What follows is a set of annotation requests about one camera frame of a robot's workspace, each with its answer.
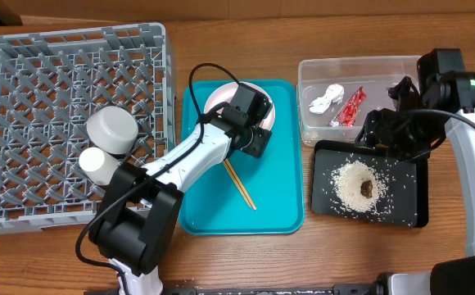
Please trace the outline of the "red snack wrapper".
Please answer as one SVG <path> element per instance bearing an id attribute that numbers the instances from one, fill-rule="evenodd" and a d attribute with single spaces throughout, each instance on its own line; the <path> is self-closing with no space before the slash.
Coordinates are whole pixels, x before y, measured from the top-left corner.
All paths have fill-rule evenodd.
<path id="1" fill-rule="evenodd" d="M 329 125 L 332 127 L 353 126 L 360 110 L 360 105 L 365 99 L 366 94 L 363 91 L 363 87 L 360 86 L 337 115 L 329 122 Z"/>

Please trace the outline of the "wooden chopstick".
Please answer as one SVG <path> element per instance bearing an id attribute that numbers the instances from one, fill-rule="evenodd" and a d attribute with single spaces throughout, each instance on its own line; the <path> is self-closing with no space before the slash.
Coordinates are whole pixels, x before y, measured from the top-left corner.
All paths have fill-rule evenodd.
<path id="1" fill-rule="evenodd" d="M 240 180 L 238 179 L 238 177 L 235 175 L 235 173 L 233 172 L 233 168 L 232 166 L 230 165 L 230 162 L 228 159 L 225 159 L 223 161 L 223 165 L 226 169 L 226 171 L 228 172 L 231 180 L 233 181 L 234 185 L 236 186 L 238 192 L 242 195 L 242 198 L 244 199 L 245 203 L 248 205 L 249 208 L 251 208 L 251 202 L 249 201 L 248 197 L 246 196 L 244 190 L 243 190 L 243 186 L 240 182 Z"/>
<path id="2" fill-rule="evenodd" d="M 237 173 L 236 173 L 236 171 L 235 171 L 234 168 L 233 168 L 233 172 L 234 172 L 235 175 L 238 177 L 238 175 L 237 175 Z M 243 186 L 243 190 L 244 190 L 246 196 L 248 197 L 249 201 L 251 202 L 251 209 L 254 210 L 254 211 L 256 211 L 256 210 L 257 210 L 257 207 L 256 207 L 255 203 L 254 203 L 253 200 L 251 199 L 251 196 L 250 196 L 250 194 L 247 192 L 247 189 L 245 188 L 243 182 L 242 182 L 241 180 L 240 180 L 240 182 L 241 182 L 241 184 L 242 184 L 242 186 Z"/>

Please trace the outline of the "large white plate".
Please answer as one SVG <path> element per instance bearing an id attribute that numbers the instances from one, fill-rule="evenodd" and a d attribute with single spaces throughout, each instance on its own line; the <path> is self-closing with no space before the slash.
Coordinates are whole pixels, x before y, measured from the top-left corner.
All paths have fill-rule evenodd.
<path id="1" fill-rule="evenodd" d="M 267 116 L 260 122 L 260 127 L 263 129 L 271 130 L 274 127 L 274 122 L 275 122 L 275 106 L 274 106 L 274 102 L 272 98 L 260 86 L 250 83 L 250 82 L 245 82 L 245 84 L 263 93 L 269 99 L 269 102 L 271 103 L 271 108 Z M 207 113 L 217 103 L 230 102 L 233 98 L 233 95 L 236 93 L 237 89 L 238 89 L 238 84 L 235 82 L 230 82 L 218 87 L 208 97 L 208 100 L 204 106 L 204 113 Z"/>

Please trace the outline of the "grey bowl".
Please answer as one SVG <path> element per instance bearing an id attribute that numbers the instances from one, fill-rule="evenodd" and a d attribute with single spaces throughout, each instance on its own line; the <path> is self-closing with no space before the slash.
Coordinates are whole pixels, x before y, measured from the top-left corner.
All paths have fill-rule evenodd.
<path id="1" fill-rule="evenodd" d="M 86 122 L 90 140 L 111 154 L 125 154 L 138 136 L 138 124 L 132 115 L 121 107 L 108 106 L 92 114 Z"/>

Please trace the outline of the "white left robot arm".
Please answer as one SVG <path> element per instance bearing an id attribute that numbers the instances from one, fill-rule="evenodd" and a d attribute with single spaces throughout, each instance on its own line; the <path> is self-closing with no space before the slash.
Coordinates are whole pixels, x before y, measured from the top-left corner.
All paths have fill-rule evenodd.
<path id="1" fill-rule="evenodd" d="M 244 152 L 263 155 L 274 123 L 272 99 L 259 86 L 232 84 L 230 98 L 209 99 L 193 132 L 162 158 L 137 167 L 118 164 L 103 148 L 102 172 L 88 172 L 108 189 L 81 238 L 88 238 L 107 258 L 119 279 L 120 294 L 160 294 L 157 267 L 170 243 L 185 192 L 210 168 Z"/>

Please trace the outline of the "white paper cup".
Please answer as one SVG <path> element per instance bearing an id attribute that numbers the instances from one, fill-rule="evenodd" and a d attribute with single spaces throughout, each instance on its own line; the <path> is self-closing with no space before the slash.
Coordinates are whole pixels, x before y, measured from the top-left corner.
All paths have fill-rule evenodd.
<path id="1" fill-rule="evenodd" d="M 79 155 L 81 170 L 97 185 L 108 185 L 120 162 L 98 147 L 89 147 Z"/>

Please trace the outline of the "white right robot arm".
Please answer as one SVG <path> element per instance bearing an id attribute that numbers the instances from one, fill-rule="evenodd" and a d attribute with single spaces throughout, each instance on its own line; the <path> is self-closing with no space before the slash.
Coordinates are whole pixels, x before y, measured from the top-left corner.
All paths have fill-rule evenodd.
<path id="1" fill-rule="evenodd" d="M 355 145 L 384 146 L 390 157 L 429 157 L 445 140 L 456 158 L 464 197 L 465 256 L 441 262 L 419 274 L 381 274 L 374 294 L 475 294 L 475 72 L 464 67 L 462 52 L 435 48 L 417 61 L 418 82 L 404 77 L 389 88 L 395 110 L 371 111 Z"/>

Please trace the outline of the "white napkin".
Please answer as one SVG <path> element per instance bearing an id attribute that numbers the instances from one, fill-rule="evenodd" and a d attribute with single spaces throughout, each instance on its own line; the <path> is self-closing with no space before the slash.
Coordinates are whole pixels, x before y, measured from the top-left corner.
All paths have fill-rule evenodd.
<path id="1" fill-rule="evenodd" d="M 309 110 L 313 114 L 323 114 L 333 103 L 339 104 L 345 94 L 345 89 L 340 84 L 330 84 L 325 94 L 313 100 L 309 105 Z"/>

